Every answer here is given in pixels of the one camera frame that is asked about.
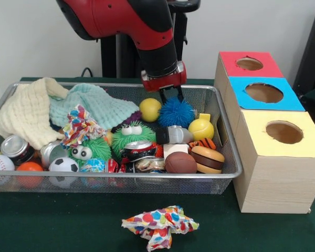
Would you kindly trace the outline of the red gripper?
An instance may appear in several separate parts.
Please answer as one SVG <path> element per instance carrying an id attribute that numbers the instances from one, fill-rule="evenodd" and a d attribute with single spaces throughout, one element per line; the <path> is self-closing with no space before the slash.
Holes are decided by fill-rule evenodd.
<path id="1" fill-rule="evenodd" d="M 184 100 L 181 85 L 186 83 L 187 76 L 183 61 L 177 62 L 177 67 L 171 74 L 162 77 L 151 77 L 145 70 L 142 70 L 141 80 L 147 92 L 159 91 L 162 104 L 167 102 L 167 98 L 164 94 L 164 88 L 167 87 L 176 87 L 178 100 L 180 102 Z"/>

